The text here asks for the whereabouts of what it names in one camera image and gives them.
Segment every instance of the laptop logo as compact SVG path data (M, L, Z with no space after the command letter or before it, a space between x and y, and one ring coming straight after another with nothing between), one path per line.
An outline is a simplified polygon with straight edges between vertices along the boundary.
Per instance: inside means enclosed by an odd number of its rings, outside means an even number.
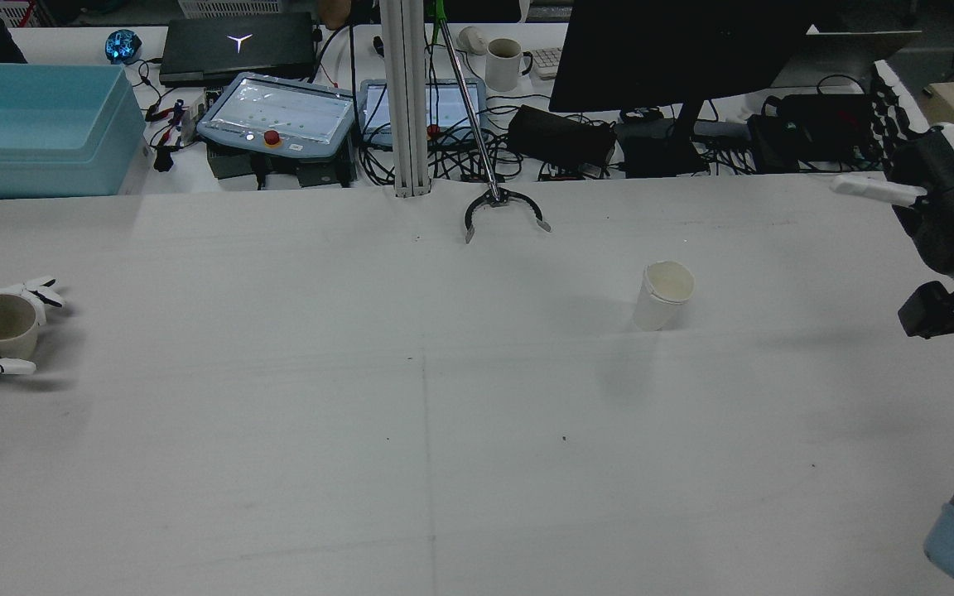
M235 44L238 44L238 53L241 54L241 53L242 53L242 41L246 41L246 39L248 39L249 37L253 37L253 34L250 33L250 34L246 35L245 37L231 37L231 36L228 35L228 36L227 36L227 39L232 39L232 41L234 41Z

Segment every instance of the white mug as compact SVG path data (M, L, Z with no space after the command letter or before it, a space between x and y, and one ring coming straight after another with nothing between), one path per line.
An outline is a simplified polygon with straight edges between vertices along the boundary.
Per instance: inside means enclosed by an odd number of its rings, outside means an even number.
M488 44L484 57L484 83L496 91L510 91L518 86L518 71L522 67L522 45L513 39L500 37Z

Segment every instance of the keyboard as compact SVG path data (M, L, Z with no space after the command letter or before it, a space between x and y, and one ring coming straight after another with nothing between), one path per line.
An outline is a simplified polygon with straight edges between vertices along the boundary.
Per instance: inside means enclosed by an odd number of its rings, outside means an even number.
M561 48L532 50L532 72L540 79L554 79L557 76L557 63L560 60Z

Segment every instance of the blue decorative ball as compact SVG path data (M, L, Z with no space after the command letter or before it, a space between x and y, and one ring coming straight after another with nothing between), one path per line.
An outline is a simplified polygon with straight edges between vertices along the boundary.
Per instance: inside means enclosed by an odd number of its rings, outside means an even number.
M142 41L135 31L113 31L105 41L105 57L113 64L133 64L139 60Z

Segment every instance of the monitor stand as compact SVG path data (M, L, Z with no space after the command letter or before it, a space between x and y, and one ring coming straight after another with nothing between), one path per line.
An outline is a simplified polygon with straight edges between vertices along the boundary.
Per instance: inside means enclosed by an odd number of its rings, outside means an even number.
M665 178L709 169L697 155L691 137L704 99L682 103L674 121L621 122L614 130L624 150L624 173L628 178Z

